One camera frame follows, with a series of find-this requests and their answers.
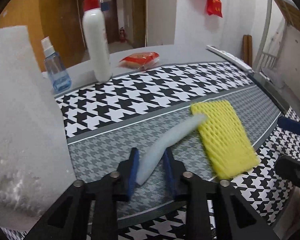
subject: white pump bottle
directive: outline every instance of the white pump bottle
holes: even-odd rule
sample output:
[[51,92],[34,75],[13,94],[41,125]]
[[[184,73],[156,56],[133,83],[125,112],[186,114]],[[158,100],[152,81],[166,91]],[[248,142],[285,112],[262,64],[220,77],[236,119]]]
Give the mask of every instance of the white pump bottle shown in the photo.
[[82,28],[96,79],[100,83],[112,77],[105,18],[98,0],[84,0]]

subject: plastic food wrapper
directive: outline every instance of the plastic food wrapper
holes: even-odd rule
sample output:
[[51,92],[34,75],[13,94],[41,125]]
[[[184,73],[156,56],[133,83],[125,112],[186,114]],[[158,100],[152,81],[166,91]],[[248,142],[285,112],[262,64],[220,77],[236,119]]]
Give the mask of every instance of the plastic food wrapper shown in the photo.
[[155,67],[159,54],[155,52],[140,52],[131,54],[120,61],[120,67],[148,70]]

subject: yellow foam net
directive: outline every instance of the yellow foam net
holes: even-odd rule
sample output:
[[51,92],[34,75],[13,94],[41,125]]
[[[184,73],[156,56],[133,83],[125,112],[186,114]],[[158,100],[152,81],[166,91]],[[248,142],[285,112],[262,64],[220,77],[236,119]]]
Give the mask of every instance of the yellow foam net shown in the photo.
[[219,179],[233,178],[260,163],[239,117],[227,100],[196,103],[191,105],[191,111],[208,116],[198,130]]

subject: fire extinguisher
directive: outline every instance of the fire extinguisher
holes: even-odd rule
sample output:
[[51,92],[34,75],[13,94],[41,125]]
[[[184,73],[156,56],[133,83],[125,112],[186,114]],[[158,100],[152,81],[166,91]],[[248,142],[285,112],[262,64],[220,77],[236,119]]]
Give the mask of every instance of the fire extinguisher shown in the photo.
[[119,30],[120,35],[120,42],[126,42],[126,31],[124,30],[124,27],[120,28]]

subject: white spray cap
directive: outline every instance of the white spray cap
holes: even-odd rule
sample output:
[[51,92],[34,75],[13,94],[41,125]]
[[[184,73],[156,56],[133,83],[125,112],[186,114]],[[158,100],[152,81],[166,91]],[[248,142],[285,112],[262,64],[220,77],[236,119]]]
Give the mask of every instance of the white spray cap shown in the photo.
[[49,37],[44,38],[41,41],[43,52],[45,57],[49,57],[51,54],[55,53],[54,47],[51,44]]

